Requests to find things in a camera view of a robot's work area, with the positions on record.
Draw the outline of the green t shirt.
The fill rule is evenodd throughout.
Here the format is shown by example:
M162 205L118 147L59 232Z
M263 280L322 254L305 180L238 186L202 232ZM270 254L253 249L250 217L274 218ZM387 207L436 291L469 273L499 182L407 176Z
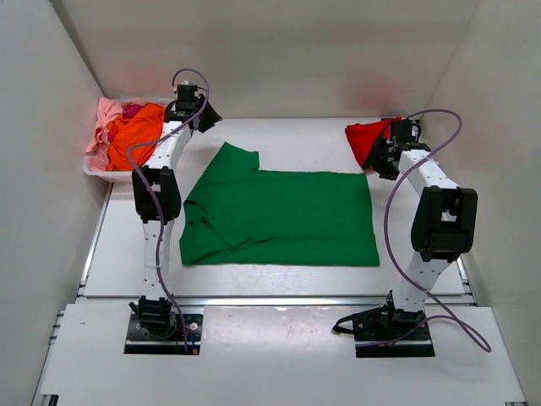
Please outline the green t shirt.
M183 208L187 266L380 264L362 173L263 170L258 152L224 143Z

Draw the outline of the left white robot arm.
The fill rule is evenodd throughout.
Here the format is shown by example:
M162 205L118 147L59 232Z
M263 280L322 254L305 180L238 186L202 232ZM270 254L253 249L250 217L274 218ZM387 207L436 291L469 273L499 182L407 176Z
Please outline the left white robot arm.
M184 81L173 93L176 98L166 106L159 138L128 148L135 210L145 238L143 293L130 307L140 327L158 340L186 331L182 311L167 287L172 229L182 208L175 169L193 133L204 133L221 121L207 89Z

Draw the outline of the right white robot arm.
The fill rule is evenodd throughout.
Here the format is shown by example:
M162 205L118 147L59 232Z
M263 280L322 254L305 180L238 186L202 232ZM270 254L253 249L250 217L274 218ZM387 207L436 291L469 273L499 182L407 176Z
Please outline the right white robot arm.
M365 345L390 345L416 339L428 327L424 307L441 273L473 246L478 195L451 180L420 141L411 119L388 118L345 129L357 163L396 186L409 182L419 197L411 229L413 256L403 282L381 307L355 316L356 339Z

